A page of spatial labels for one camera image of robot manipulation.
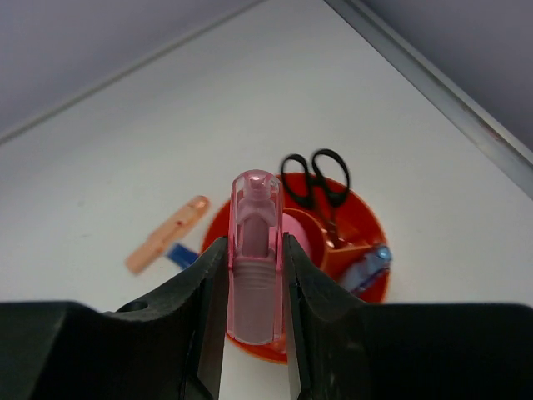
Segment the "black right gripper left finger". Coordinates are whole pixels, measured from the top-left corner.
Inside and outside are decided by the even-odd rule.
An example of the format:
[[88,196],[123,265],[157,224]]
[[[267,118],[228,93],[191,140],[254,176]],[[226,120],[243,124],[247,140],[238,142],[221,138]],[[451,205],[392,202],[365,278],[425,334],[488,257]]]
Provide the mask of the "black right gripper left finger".
[[216,399],[227,240],[115,312],[77,302],[1,306],[4,399]]

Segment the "blue white glue bottle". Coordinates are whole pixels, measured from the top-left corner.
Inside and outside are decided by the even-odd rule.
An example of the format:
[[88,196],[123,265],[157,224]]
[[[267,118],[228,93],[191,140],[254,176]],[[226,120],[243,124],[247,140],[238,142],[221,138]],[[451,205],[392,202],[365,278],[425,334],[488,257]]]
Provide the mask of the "blue white glue bottle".
[[179,242],[173,243],[166,252],[166,258],[178,266],[180,270],[189,268],[198,257],[197,252],[192,251]]

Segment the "blue translucent pen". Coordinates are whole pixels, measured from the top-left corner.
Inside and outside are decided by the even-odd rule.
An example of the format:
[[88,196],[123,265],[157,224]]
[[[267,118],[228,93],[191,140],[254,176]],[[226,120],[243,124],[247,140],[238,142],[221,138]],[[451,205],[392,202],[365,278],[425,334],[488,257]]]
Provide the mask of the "blue translucent pen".
[[352,263],[337,282],[348,292],[360,295],[390,272],[391,262],[390,248],[385,244],[378,244],[366,252],[361,260]]

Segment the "pink translucent pen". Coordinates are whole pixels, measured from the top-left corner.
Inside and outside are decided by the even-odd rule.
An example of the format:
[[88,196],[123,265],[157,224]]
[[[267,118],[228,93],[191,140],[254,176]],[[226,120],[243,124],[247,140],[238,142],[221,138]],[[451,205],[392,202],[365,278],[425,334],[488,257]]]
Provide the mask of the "pink translucent pen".
[[233,181],[227,333],[248,345],[272,343],[282,334],[282,209],[275,175],[255,169]]

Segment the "black scissors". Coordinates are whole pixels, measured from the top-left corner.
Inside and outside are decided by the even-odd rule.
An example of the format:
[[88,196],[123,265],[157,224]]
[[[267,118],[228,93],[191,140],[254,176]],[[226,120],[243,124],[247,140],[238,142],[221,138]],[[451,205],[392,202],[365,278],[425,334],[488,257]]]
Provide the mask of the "black scissors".
[[[343,171],[345,185],[340,192],[334,191],[328,185],[326,176],[317,164],[317,159],[320,157],[332,159]],[[303,169],[306,194],[298,194],[291,188],[287,180],[288,173],[286,172],[286,165],[289,162],[295,162],[301,165]],[[343,248],[345,243],[341,239],[338,232],[336,223],[336,210],[346,202],[349,193],[351,192],[351,175],[344,159],[337,152],[330,148],[321,148],[317,149],[311,155],[311,166],[308,166],[307,160],[301,154],[291,153],[281,160],[280,173],[281,182],[284,186],[285,192],[289,195],[289,197],[299,206],[308,211],[315,212],[320,218],[323,227],[326,229],[326,235],[332,247],[335,249]],[[320,188],[324,193],[328,213],[326,213],[323,210],[323,207],[319,205],[314,192],[315,188]]]

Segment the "aluminium table edge rail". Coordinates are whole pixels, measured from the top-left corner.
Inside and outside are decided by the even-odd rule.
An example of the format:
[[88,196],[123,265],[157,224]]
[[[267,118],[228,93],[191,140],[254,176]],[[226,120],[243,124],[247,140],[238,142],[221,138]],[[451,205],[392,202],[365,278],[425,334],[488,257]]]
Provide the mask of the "aluminium table edge rail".
[[528,197],[532,151],[361,1],[327,3]]

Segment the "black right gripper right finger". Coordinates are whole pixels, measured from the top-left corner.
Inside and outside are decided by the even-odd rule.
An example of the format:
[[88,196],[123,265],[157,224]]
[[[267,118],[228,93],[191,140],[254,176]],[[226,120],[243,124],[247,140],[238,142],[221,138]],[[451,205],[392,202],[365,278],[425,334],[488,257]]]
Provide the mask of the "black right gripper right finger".
[[293,399],[529,399],[532,310],[516,303],[368,303],[283,238]]

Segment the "orange translucent pen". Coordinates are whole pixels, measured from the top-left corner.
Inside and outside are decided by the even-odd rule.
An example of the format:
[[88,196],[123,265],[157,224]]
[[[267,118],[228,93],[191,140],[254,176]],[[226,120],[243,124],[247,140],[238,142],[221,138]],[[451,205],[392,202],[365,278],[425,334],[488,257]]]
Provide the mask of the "orange translucent pen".
[[127,269],[139,274],[162,257],[173,243],[183,239],[198,224],[210,204],[207,197],[199,195],[180,207],[126,258]]

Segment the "pink round eraser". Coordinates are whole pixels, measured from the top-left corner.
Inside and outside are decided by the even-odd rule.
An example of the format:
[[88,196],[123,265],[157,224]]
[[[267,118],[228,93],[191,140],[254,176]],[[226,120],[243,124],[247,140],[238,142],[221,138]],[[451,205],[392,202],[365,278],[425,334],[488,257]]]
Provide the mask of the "pink round eraser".
[[292,215],[283,213],[282,216],[282,226],[283,232],[289,233],[296,238],[296,240],[301,245],[302,249],[308,256],[311,256],[311,246],[306,235],[306,231],[301,223]]

